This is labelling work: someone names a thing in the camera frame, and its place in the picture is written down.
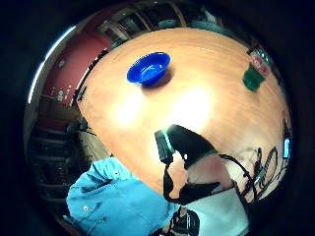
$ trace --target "blue bowl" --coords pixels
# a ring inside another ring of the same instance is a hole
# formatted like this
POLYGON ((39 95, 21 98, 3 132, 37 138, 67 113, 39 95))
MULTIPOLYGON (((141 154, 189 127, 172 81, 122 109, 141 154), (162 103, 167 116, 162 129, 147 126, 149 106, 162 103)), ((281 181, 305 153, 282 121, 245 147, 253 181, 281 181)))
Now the blue bowl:
POLYGON ((128 70, 127 80, 150 86, 156 83, 165 73, 169 56, 163 52, 154 52, 141 57, 128 70))

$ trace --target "green cup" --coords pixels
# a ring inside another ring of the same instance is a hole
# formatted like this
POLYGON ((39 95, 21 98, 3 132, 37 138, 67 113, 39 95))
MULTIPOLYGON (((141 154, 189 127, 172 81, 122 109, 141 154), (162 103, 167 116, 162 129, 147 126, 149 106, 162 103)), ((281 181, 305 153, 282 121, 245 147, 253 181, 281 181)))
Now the green cup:
POLYGON ((249 68, 243 76, 243 83, 245 86, 251 91, 256 91, 260 84, 264 81, 264 77, 259 74, 252 65, 249 65, 249 68))

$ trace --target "round table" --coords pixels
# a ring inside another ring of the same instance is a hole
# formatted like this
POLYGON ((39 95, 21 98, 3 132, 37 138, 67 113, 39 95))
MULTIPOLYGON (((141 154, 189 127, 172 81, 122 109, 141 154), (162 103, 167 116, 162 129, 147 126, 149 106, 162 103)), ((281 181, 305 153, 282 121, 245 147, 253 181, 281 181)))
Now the round table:
MULTIPOLYGON (((199 133, 252 171, 256 148, 262 148, 263 161, 274 146, 282 154, 287 108, 273 74, 257 92, 244 86, 250 61, 246 51, 231 38, 200 29, 146 33, 95 65, 78 105, 106 148, 159 194, 164 164, 158 159, 154 133, 170 124, 199 133), (170 56, 162 83, 150 88, 129 83, 130 66, 152 52, 170 56)), ((226 167, 243 186, 241 169, 230 162, 226 167)))

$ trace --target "red wall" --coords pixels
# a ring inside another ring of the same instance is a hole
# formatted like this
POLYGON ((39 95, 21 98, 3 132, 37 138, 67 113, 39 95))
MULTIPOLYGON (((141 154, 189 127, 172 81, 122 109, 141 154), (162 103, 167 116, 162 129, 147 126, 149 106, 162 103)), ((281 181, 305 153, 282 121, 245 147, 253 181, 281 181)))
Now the red wall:
POLYGON ((62 104, 69 104, 72 95, 91 62, 97 54, 109 44, 105 39, 93 34, 81 32, 74 36, 66 48, 58 56, 46 79, 42 94, 56 97, 58 91, 63 90, 62 104), (58 67, 61 60, 65 60, 63 67, 58 67))

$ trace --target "blue shirt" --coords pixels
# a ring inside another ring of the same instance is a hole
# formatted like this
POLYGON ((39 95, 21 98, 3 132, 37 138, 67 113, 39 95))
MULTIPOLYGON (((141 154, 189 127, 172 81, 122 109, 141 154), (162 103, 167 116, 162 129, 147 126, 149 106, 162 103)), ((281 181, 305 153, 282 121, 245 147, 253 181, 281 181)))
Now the blue shirt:
POLYGON ((148 236, 179 208, 114 157, 95 161, 81 175, 69 190, 67 205, 74 223, 93 236, 148 236))

